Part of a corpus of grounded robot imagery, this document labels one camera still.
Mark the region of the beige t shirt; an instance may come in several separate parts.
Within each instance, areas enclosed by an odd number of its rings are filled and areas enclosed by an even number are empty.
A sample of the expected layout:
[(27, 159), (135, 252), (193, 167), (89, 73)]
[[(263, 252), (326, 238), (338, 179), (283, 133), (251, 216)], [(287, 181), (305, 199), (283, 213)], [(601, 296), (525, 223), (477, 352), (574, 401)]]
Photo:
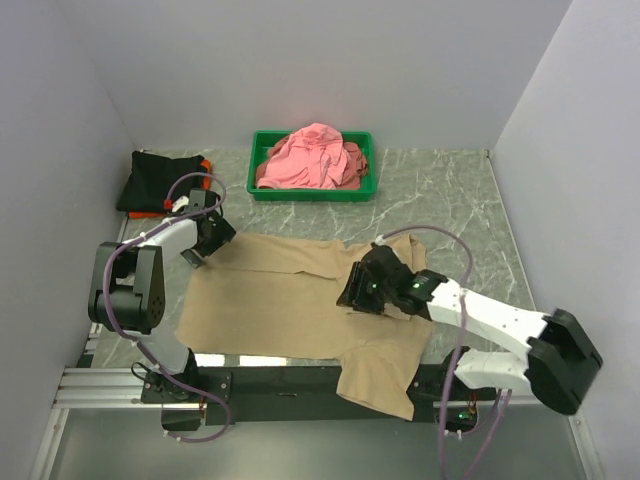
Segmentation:
[(432, 323), (392, 304), (380, 315), (337, 304), (369, 250), (239, 233), (192, 273), (176, 336), (195, 353), (337, 359), (340, 397), (412, 420), (407, 390)]

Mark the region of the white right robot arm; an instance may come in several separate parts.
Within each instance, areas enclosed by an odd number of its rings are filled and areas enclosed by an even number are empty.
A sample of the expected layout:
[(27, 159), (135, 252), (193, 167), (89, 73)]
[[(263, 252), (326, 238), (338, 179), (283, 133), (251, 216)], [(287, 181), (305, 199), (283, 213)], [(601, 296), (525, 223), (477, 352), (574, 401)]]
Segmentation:
[(578, 319), (521, 309), (476, 292), (429, 269), (412, 271), (388, 245), (375, 245), (353, 263), (337, 305), (382, 315), (392, 307), (409, 316), (458, 325), (500, 346), (498, 352), (463, 347), (439, 374), (444, 395), (494, 388), (532, 393), (551, 410), (571, 416), (584, 401), (603, 358)]

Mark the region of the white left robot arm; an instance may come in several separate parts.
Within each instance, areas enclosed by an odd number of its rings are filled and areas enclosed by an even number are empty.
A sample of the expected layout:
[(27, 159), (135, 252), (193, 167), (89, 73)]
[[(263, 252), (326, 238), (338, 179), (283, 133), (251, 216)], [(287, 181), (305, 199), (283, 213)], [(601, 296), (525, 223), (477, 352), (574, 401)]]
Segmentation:
[(88, 297), (91, 321), (138, 349), (148, 365), (150, 389), (186, 402), (203, 396), (193, 351), (162, 324), (165, 267), (176, 257), (194, 269), (228, 244), (236, 231), (224, 218), (225, 194), (193, 189), (187, 203), (147, 233), (97, 248)]

